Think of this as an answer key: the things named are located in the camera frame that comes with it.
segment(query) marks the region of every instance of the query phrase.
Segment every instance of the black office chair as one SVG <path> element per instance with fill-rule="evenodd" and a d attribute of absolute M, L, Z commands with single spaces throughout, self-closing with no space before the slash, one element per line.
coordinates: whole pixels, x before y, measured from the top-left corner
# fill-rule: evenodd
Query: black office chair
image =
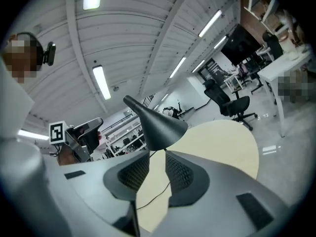
<path fill-rule="evenodd" d="M 258 75 L 258 72 L 260 71 L 260 66 L 258 65 L 258 63 L 256 63 L 255 60 L 251 58 L 250 61 L 246 63 L 246 67 L 249 71 L 248 75 L 250 76 L 250 78 L 252 79 L 256 78 L 259 82 L 259 85 L 251 91 L 251 95 L 252 95 L 254 91 L 256 91 L 257 89 L 263 86 L 262 82 L 260 81 L 260 77 Z"/>
<path fill-rule="evenodd" d="M 277 36 L 271 34 L 268 31 L 265 31 L 262 34 L 262 39 L 264 42 L 267 43 L 268 47 L 271 49 L 271 53 L 275 60 L 283 54 L 283 50 L 280 43 L 278 42 Z"/>
<path fill-rule="evenodd" d="M 256 118 L 258 115 L 255 113 L 250 113 L 247 115 L 243 114 L 243 112 L 249 107 L 250 98 L 248 96 L 239 98 L 239 90 L 235 90 L 233 93 L 236 93 L 237 99 L 231 101 L 229 96 L 214 80 L 207 80 L 204 83 L 204 86 L 206 88 L 204 91 L 205 95 L 218 104 L 222 115 L 230 117 L 237 115 L 237 118 L 234 118 L 233 120 L 237 122 L 242 121 L 243 124 L 247 126 L 250 131 L 252 131 L 252 126 L 250 126 L 244 119 L 252 115 L 254 115 Z"/>

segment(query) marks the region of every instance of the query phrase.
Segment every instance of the chair leg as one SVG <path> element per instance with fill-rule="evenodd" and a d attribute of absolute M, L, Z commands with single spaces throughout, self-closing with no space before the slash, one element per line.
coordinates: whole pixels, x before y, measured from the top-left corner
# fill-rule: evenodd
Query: chair leg
<path fill-rule="evenodd" d="M 250 114 L 247 114 L 247 115 L 241 115 L 239 113 L 237 113 L 237 118 L 234 118 L 232 119 L 233 121 L 236 121 L 236 122 L 243 122 L 243 124 L 250 130 L 252 131 L 253 130 L 253 127 L 249 125 L 248 122 L 246 122 L 244 119 L 247 118 L 247 117 L 250 117 L 250 116 L 255 116 L 258 117 L 258 115 L 256 113 L 250 113 Z"/>
<path fill-rule="evenodd" d="M 247 117 L 250 117 L 250 116 L 252 116 L 252 115 L 254 115 L 255 117 L 257 116 L 257 114 L 255 114 L 255 113 L 250 113 L 250 114 L 247 114 L 247 115 L 242 115 L 242 116 L 240 116 L 242 119 L 245 119 L 245 118 L 247 118 Z"/>
<path fill-rule="evenodd" d="M 248 127 L 248 129 L 249 129 L 250 131 L 252 131 L 252 129 L 253 129 L 252 126 L 250 126 L 250 125 L 249 125 L 245 120 L 243 120 L 243 119 L 242 119 L 242 122 L 243 122 L 243 124 L 244 124 L 245 126 Z"/>

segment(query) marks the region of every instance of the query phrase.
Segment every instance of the office chair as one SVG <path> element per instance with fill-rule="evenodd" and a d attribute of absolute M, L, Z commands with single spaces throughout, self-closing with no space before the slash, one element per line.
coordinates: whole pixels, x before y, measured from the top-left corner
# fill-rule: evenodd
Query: office chair
<path fill-rule="evenodd" d="M 239 90 L 235 90 L 233 91 L 233 93 L 236 94 L 237 99 L 231 101 L 229 96 L 214 80 L 207 80 L 204 83 L 204 86 L 206 88 L 204 94 L 212 99 L 219 106 L 222 115 L 230 117 L 237 115 L 237 118 L 234 118 L 233 120 L 237 122 L 242 121 L 243 124 L 247 126 L 250 131 L 252 131 L 252 126 L 250 126 L 244 119 L 252 115 L 254 115 L 256 118 L 258 117 L 258 115 L 255 113 L 250 113 L 247 115 L 243 114 L 243 112 L 246 111 L 249 107 L 250 98 L 248 96 L 239 98 Z"/>
<path fill-rule="evenodd" d="M 259 82 L 259 85 L 257 87 L 255 87 L 252 91 L 251 91 L 251 95 L 253 95 L 253 92 L 256 91 L 257 89 L 261 88 L 263 86 L 263 84 L 260 81 L 260 77 L 258 75 L 258 72 L 260 71 L 260 66 L 256 63 L 256 61 L 250 59 L 250 61 L 248 61 L 246 63 L 247 69 L 249 71 L 249 76 L 251 78 L 256 78 Z"/>
<path fill-rule="evenodd" d="M 248 78 L 249 78 L 248 71 L 246 70 L 246 68 L 244 69 L 242 67 L 242 63 L 239 64 L 239 74 L 238 74 L 237 78 L 239 80 L 241 80 L 242 86 L 246 86 L 247 82 L 251 82 L 251 80 L 248 80 Z"/>
<path fill-rule="evenodd" d="M 271 53 L 275 60 L 283 54 L 283 50 L 280 43 L 278 42 L 277 36 L 271 34 L 268 31 L 265 31 L 262 34 L 262 39 L 264 42 L 267 43 L 268 47 L 271 49 Z"/>

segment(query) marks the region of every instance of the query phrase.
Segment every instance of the mesh panel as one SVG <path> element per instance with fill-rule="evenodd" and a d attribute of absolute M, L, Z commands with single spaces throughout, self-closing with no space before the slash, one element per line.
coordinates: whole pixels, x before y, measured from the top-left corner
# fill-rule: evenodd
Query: mesh panel
<path fill-rule="evenodd" d="M 206 90 L 205 95 L 212 99 L 220 108 L 221 114 L 223 114 L 222 105 L 230 102 L 230 98 L 221 89 L 221 87 L 212 79 L 204 83 Z"/>
<path fill-rule="evenodd" d="M 193 182 L 193 171 L 169 155 L 166 155 L 166 173 L 172 193 L 185 189 Z"/>
<path fill-rule="evenodd" d="M 138 191 L 149 172 L 149 154 L 120 170 L 118 179 L 134 191 Z"/>

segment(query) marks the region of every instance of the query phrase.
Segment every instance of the ceiling beam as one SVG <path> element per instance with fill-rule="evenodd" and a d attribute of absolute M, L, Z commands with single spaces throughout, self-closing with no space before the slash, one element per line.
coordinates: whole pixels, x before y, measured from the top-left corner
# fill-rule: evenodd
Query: ceiling beam
<path fill-rule="evenodd" d="M 84 78 L 86 79 L 92 93 L 94 94 L 95 98 L 99 102 L 101 108 L 104 110 L 105 113 L 108 113 L 107 108 L 105 107 L 99 92 L 95 88 L 90 74 L 88 72 L 88 68 L 86 66 L 82 49 L 79 41 L 79 34 L 78 34 L 78 27 L 77 27 L 77 20 L 76 20 L 76 0 L 66 0 L 66 12 L 67 12 L 67 23 L 69 28 L 70 39 L 74 48 L 74 52 L 79 64 L 79 67 L 83 73 Z"/>
<path fill-rule="evenodd" d="M 237 25 L 237 19 L 234 18 L 228 26 L 225 27 L 225 29 L 223 31 L 221 31 L 219 33 L 219 35 L 217 35 L 215 37 L 215 39 L 211 42 L 211 44 L 205 49 L 205 51 L 196 59 L 196 61 L 194 63 L 191 64 L 191 66 L 188 68 L 187 71 L 191 72 L 193 69 L 195 69 L 197 67 L 197 65 L 202 61 L 202 60 L 209 60 L 210 58 L 212 58 L 212 56 L 214 55 L 215 52 L 217 52 L 219 49 L 214 49 L 214 46 L 222 39 L 222 37 L 224 37 L 226 34 L 229 34 Z"/>
<path fill-rule="evenodd" d="M 222 11 L 222 15 L 235 3 L 235 0 L 227 0 L 224 5 L 219 8 Z M 192 46 L 190 46 L 188 52 L 186 53 L 186 57 L 188 58 L 194 50 L 198 47 L 198 45 L 202 42 L 204 38 L 198 38 Z"/>
<path fill-rule="evenodd" d="M 175 18 L 178 15 L 178 12 L 181 10 L 182 6 L 186 3 L 187 0 L 177 0 L 171 11 L 169 12 L 167 19 L 165 21 L 165 23 L 162 26 L 162 29 L 159 33 L 159 36 L 157 38 L 157 41 L 155 43 L 155 46 L 153 48 L 153 51 L 151 53 L 149 62 L 146 66 L 146 70 L 145 70 L 145 75 L 149 75 L 150 71 L 152 69 L 152 67 L 154 66 L 155 63 L 155 59 L 157 57 L 157 55 L 159 54 L 160 49 L 162 48 L 163 42 L 166 39 L 166 36 L 168 35 L 168 33 L 170 32 L 172 26 L 174 25 L 174 21 Z M 148 77 L 144 77 L 143 82 L 141 84 L 140 90 L 139 90 L 139 94 L 142 96 L 143 92 L 144 92 L 144 88 L 145 88 L 145 84 L 147 81 Z"/>

